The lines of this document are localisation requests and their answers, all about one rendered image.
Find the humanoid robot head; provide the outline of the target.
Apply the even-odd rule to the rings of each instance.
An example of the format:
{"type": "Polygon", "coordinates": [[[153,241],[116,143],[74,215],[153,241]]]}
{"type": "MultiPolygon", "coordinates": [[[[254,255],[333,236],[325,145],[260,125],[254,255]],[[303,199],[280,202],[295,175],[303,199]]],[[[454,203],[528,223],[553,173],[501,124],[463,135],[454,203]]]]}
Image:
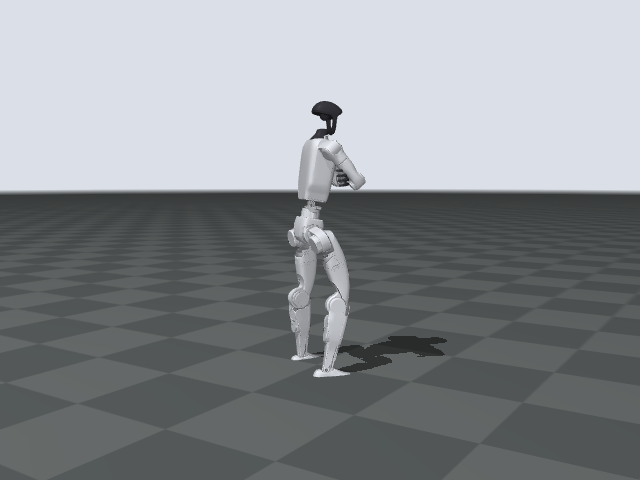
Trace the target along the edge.
{"type": "Polygon", "coordinates": [[[325,135],[333,135],[335,133],[337,117],[342,113],[342,110],[336,104],[329,101],[321,101],[314,105],[311,112],[320,116],[321,120],[326,121],[327,125],[327,129],[317,129],[311,139],[324,138],[325,135]]]}

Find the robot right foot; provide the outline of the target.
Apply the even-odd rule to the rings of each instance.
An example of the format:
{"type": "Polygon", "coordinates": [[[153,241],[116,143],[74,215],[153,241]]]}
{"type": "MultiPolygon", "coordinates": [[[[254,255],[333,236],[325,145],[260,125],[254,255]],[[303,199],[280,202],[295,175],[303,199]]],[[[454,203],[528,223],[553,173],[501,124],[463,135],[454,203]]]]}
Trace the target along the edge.
{"type": "MultiPolygon", "coordinates": [[[[324,367],[323,367],[323,368],[324,368],[324,367]]],[[[338,369],[336,369],[336,368],[334,368],[334,367],[333,367],[333,371],[331,371],[331,372],[324,372],[324,371],[323,371],[323,368],[322,368],[322,370],[321,370],[321,369],[317,369],[317,370],[315,370],[315,372],[314,372],[313,376],[314,376],[314,377],[329,377],[329,376],[342,376],[342,375],[349,375],[349,374],[351,374],[351,373],[349,373],[349,372],[344,372],[344,371],[338,370],[338,369]]],[[[328,369],[326,368],[326,370],[325,370],[325,371],[327,371],[327,370],[328,370],[328,369]]]]}

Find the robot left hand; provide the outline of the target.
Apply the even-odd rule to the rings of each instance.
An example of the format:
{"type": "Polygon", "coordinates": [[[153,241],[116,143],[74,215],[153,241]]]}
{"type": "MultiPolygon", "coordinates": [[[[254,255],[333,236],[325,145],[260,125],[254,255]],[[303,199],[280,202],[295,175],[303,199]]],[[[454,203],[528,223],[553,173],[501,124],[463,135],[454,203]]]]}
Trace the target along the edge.
{"type": "MultiPolygon", "coordinates": [[[[343,172],[343,170],[342,169],[338,169],[338,170],[336,170],[336,172],[343,172]]],[[[347,181],[349,181],[349,178],[347,177],[346,174],[336,175],[336,177],[345,177],[344,179],[337,180],[337,182],[345,182],[345,184],[341,184],[341,185],[339,185],[339,187],[348,186],[349,185],[349,183],[347,183],[347,181]]]]}

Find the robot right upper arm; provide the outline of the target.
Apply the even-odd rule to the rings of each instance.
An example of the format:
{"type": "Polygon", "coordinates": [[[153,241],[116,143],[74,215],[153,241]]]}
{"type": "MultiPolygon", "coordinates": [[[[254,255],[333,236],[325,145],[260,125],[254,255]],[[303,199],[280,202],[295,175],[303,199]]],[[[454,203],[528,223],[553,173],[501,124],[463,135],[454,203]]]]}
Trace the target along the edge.
{"type": "Polygon", "coordinates": [[[345,154],[339,142],[336,140],[325,141],[319,145],[318,149],[327,160],[332,161],[339,169],[343,170],[342,173],[349,178],[347,183],[353,190],[358,190],[366,183],[356,171],[355,166],[345,154]]]}

